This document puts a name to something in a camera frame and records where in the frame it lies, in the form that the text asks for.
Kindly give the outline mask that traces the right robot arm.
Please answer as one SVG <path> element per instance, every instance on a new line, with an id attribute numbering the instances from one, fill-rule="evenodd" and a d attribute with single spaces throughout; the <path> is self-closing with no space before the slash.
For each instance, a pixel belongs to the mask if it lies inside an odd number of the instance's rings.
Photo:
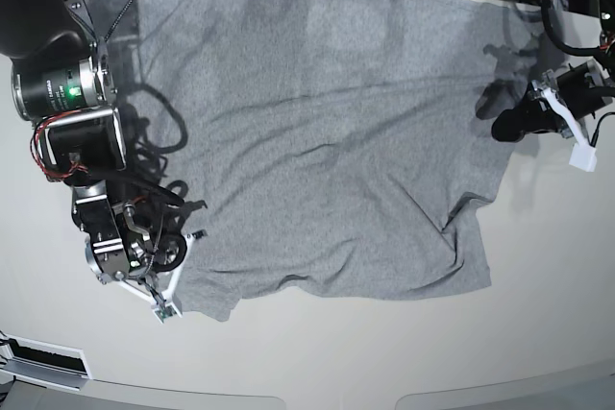
<path id="1" fill-rule="evenodd" d="M 187 243 L 164 216 L 183 200 L 128 168 L 106 40 L 64 0 L 1 0 L 1 52 L 35 164 L 71 189 L 92 272 L 152 285 L 176 270 Z"/>

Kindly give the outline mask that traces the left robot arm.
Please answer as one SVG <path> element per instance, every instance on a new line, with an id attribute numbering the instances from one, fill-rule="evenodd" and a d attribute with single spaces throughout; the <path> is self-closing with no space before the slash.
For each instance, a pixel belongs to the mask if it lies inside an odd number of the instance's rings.
<path id="1" fill-rule="evenodd" d="M 614 102 L 614 0 L 540 0 L 539 18 L 548 44 L 568 63 L 529 81 L 521 100 L 497 116 L 491 134 L 513 143 L 558 133 L 593 148 L 602 120 L 588 132 L 585 119 Z"/>

